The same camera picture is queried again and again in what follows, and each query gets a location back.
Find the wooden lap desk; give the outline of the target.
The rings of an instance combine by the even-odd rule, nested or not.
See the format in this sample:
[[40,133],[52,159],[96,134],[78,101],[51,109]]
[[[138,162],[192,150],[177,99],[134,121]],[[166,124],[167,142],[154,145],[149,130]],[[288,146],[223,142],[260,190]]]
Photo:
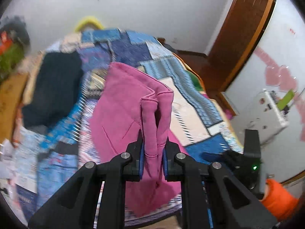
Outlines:
[[1,84],[1,143],[11,140],[17,109],[28,79],[28,74],[13,74]]

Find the white sticker covered appliance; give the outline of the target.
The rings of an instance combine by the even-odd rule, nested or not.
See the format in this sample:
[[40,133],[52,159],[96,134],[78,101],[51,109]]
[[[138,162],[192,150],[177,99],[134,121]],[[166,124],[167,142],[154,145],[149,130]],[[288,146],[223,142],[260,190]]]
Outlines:
[[245,129],[257,130],[261,145],[270,141],[288,125],[288,119],[279,110],[271,92],[266,89],[259,92],[246,107]]

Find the orange box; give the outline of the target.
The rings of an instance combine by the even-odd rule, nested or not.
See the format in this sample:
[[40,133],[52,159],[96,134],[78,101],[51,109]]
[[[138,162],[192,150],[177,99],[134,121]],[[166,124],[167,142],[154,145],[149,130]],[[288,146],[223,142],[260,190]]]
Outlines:
[[13,41],[6,31],[1,32],[0,55],[4,54],[12,46]]

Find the green fabric storage box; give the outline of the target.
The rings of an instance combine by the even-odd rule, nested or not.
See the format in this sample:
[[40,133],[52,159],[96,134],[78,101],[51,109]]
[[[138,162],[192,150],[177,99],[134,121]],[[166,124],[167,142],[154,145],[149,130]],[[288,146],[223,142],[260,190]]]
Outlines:
[[24,58],[24,49],[19,44],[12,44],[1,54],[1,82],[3,82]]

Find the dark teal folded garment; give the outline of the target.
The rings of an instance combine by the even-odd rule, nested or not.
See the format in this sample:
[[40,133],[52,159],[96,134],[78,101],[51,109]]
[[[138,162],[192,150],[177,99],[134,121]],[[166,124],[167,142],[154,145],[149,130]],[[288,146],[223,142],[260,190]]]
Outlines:
[[24,127],[52,127],[67,117],[78,100],[82,76],[82,60],[78,52],[46,54],[37,75],[32,101],[22,108]]

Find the yellow curved pillow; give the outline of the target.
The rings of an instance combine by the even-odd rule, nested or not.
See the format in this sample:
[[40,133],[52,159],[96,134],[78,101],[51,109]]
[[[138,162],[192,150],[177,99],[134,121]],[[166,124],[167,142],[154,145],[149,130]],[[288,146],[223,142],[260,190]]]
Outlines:
[[91,28],[93,30],[103,30],[104,26],[101,22],[94,16],[83,17],[75,26],[74,32],[82,32],[86,28]]

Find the orange cloth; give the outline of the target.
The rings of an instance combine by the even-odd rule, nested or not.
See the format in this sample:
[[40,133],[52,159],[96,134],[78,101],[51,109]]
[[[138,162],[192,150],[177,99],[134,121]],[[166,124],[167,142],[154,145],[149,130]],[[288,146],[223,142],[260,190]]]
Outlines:
[[274,179],[266,179],[265,194],[260,202],[278,222],[292,215],[299,200]]

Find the white crumpled cloth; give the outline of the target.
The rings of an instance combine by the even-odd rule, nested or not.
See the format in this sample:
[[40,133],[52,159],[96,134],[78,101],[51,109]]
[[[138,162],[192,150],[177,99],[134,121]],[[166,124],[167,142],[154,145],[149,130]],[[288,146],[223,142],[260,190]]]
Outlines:
[[10,140],[4,139],[1,143],[1,179],[6,180],[8,184],[14,177],[13,155],[13,145]]

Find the brown wooden door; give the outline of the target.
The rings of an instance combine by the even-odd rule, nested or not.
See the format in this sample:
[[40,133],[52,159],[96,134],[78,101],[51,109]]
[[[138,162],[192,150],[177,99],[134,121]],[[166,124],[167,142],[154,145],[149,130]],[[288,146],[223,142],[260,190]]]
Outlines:
[[233,0],[207,55],[179,51],[179,56],[202,78],[210,98],[219,98],[245,64],[261,36],[273,2]]

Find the pink pants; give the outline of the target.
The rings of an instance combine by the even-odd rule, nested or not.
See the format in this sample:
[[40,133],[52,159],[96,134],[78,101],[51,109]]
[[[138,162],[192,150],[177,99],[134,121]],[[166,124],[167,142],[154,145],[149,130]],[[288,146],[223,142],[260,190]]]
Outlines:
[[181,192],[180,184],[166,182],[162,153],[166,141],[178,143],[170,131],[173,91],[129,65],[109,65],[102,95],[89,121],[91,137],[102,162],[126,151],[144,138],[144,171],[139,182],[126,184],[125,204],[138,217],[167,204]]

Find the patchwork patterned bedspread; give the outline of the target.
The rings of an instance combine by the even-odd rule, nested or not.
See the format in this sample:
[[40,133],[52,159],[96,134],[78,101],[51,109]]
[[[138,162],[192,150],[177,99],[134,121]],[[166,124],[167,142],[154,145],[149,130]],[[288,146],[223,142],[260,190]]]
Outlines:
[[141,85],[149,81],[164,84],[173,91],[168,136],[193,158],[200,161],[202,152],[243,151],[229,120],[206,96],[199,78],[152,36],[118,29],[86,31],[67,35],[47,49],[47,53],[73,51],[78,51],[82,60],[86,86],[68,117],[48,133],[26,129],[22,117],[17,117],[13,141],[18,147],[14,160],[18,200],[14,206],[23,223],[76,167],[110,157],[97,142],[98,126],[93,120],[101,109],[100,96],[111,62],[117,62],[120,86],[128,92],[134,81]]

